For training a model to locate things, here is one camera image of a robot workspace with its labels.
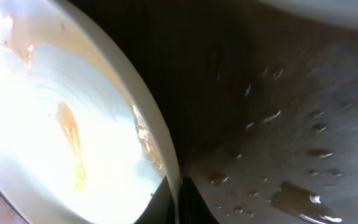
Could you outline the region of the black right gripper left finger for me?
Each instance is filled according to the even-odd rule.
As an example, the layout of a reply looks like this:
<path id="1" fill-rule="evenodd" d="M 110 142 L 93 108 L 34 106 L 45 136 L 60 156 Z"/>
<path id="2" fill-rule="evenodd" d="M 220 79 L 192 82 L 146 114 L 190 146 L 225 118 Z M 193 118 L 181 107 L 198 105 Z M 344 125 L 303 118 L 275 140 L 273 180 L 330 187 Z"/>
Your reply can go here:
<path id="1" fill-rule="evenodd" d="M 175 204 L 166 177 L 135 224 L 176 224 Z"/>

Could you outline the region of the white plate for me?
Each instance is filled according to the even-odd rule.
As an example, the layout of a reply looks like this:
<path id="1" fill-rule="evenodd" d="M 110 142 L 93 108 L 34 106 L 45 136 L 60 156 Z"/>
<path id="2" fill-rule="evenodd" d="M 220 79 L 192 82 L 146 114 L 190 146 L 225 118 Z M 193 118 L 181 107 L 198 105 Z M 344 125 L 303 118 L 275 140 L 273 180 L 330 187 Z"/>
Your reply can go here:
<path id="1" fill-rule="evenodd" d="M 260 0 L 260 2 L 300 17 L 358 30 L 358 0 Z"/>

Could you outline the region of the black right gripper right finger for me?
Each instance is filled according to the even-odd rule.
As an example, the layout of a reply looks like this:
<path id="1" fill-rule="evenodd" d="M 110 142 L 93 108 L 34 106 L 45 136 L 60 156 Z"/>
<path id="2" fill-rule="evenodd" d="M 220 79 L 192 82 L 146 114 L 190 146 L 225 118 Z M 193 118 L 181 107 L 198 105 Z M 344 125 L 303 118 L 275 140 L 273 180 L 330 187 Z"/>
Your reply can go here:
<path id="1" fill-rule="evenodd" d="M 182 178 L 178 205 L 181 224 L 219 224 L 190 177 Z"/>

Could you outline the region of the pale green plate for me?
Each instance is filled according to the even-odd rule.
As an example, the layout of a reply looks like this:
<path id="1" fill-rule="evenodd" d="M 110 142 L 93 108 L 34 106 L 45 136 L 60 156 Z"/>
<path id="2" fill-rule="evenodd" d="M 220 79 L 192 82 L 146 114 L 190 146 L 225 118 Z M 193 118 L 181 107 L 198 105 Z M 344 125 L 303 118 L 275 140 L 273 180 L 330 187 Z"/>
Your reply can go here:
<path id="1" fill-rule="evenodd" d="M 0 1 L 0 199 L 21 223 L 135 223 L 179 170 L 116 43 L 68 1 Z"/>

